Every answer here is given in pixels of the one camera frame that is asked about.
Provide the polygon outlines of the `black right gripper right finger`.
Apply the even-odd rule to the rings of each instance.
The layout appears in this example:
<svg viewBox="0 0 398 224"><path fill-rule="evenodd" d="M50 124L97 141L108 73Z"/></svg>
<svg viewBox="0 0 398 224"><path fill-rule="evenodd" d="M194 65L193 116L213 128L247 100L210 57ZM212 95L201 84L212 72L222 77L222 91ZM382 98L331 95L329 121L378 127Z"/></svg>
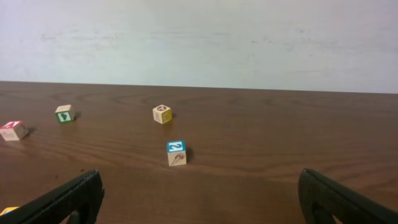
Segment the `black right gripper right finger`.
<svg viewBox="0 0 398 224"><path fill-rule="evenodd" d="M300 173L298 197L307 223L334 223L336 219L342 223L397 223L397 212L313 169Z"/></svg>

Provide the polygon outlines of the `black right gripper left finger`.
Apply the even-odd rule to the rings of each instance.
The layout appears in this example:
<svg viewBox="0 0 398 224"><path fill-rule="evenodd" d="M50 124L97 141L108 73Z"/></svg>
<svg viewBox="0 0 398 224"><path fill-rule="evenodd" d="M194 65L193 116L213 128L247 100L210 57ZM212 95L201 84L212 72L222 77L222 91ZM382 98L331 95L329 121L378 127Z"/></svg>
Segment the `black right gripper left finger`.
<svg viewBox="0 0 398 224"><path fill-rule="evenodd" d="M1 216L1 223L96 223L104 197L100 173L88 171Z"/></svg>

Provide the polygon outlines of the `red letter A block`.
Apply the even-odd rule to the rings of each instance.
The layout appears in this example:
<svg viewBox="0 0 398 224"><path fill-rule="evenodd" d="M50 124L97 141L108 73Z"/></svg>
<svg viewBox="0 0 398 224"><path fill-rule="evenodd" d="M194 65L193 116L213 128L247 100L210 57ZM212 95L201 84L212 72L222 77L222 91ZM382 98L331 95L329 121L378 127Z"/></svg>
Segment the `red letter A block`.
<svg viewBox="0 0 398 224"><path fill-rule="evenodd" d="M20 141L28 135L28 133L29 130L26 128L22 120L9 121L1 126L1 136L5 141Z"/></svg>

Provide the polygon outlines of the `blue number 2 block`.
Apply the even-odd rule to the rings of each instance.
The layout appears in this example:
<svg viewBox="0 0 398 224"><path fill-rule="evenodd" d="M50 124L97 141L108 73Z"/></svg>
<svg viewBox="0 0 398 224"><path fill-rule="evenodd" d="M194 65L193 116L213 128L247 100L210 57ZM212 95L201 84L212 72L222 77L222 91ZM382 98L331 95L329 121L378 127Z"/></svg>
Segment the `blue number 2 block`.
<svg viewBox="0 0 398 224"><path fill-rule="evenodd" d="M169 141L167 143L167 157L169 166L187 164L187 151L184 140Z"/></svg>

